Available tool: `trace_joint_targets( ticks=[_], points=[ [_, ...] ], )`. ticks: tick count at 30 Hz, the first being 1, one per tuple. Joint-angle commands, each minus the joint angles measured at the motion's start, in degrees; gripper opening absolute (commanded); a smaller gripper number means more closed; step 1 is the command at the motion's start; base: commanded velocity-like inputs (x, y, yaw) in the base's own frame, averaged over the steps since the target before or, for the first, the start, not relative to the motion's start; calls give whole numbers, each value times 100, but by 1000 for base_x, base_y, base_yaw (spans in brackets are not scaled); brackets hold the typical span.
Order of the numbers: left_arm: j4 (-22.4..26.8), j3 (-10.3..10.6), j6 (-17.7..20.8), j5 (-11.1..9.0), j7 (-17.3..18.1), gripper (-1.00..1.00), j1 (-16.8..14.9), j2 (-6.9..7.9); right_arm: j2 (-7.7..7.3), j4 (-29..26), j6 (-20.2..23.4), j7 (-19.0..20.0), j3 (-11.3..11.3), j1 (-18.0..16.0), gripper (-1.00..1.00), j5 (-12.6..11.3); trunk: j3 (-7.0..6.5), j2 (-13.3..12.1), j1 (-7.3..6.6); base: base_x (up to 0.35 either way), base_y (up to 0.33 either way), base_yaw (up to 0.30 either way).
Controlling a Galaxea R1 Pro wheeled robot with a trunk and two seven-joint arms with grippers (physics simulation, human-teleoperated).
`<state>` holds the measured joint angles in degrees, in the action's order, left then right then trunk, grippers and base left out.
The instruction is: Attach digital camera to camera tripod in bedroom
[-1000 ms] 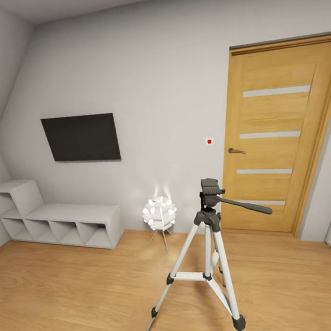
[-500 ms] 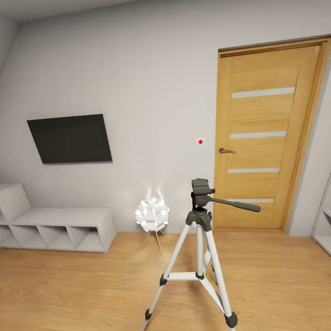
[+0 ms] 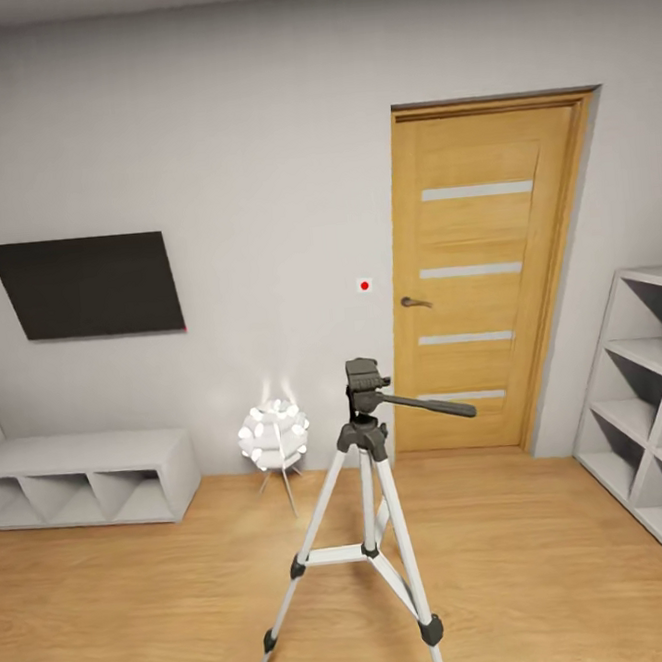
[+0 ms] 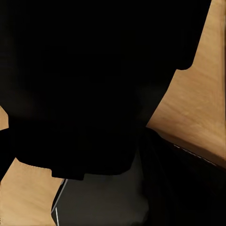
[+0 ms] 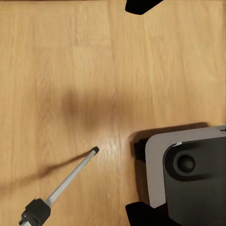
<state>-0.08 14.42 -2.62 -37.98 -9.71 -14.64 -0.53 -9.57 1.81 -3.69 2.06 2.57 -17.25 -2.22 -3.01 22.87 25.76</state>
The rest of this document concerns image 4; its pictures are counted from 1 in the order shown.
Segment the digital camera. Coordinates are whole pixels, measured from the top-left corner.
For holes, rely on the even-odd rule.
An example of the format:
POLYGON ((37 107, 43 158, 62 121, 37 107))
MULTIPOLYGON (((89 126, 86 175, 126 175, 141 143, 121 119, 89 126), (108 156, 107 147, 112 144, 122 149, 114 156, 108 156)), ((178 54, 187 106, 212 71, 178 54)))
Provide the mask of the digital camera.
POLYGON ((12 154, 52 177, 130 170, 212 0, 0 0, 0 106, 12 154))

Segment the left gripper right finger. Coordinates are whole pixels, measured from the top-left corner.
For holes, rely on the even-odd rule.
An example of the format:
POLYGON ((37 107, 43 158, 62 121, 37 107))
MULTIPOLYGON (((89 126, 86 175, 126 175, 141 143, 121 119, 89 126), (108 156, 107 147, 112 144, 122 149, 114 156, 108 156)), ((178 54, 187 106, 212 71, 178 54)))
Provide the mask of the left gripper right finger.
POLYGON ((156 131, 138 148, 152 226, 226 226, 226 204, 156 131))

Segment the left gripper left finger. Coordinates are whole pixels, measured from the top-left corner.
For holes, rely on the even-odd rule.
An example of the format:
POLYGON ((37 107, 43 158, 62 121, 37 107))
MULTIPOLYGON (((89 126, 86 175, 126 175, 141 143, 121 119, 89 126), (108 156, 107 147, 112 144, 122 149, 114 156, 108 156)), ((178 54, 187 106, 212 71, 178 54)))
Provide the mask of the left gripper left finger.
POLYGON ((9 128, 0 130, 0 182, 14 159, 15 156, 12 154, 9 128))

